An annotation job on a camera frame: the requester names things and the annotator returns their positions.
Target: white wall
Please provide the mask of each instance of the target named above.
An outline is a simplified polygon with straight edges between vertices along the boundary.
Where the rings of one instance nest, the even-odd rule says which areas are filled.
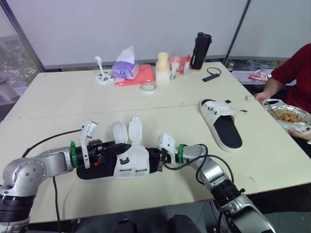
[[[18,38],[17,33],[0,7],[0,42],[16,38]]]
[[[252,0],[230,57],[291,57],[311,42],[310,15],[310,0]]]
[[[136,59],[192,54],[198,32],[208,55],[229,47],[246,0],[7,0],[45,68],[113,62],[134,45]]]

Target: tape roll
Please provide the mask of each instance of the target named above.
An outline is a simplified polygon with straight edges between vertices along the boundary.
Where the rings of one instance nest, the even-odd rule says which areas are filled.
[[[143,83],[140,90],[145,93],[153,93],[156,90],[156,84],[151,82]]]

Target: tissue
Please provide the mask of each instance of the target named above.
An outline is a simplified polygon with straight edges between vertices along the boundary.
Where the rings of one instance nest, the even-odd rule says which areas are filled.
[[[117,61],[112,66],[112,75],[115,82],[124,80],[134,80],[138,74],[138,64],[135,63],[135,53],[133,46],[123,50]]]

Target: red shirt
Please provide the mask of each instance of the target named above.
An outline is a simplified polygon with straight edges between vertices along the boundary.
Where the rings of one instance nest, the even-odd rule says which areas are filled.
[[[283,84],[296,79],[297,84],[290,88],[285,102],[311,113],[311,44],[302,47],[271,74]]]

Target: glue bottle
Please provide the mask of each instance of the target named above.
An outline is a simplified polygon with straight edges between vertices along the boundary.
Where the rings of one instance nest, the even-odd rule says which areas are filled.
[[[186,60],[185,66],[184,66],[184,73],[183,73],[183,75],[186,75],[188,73],[189,66],[190,66],[190,55],[188,54],[187,60]]]

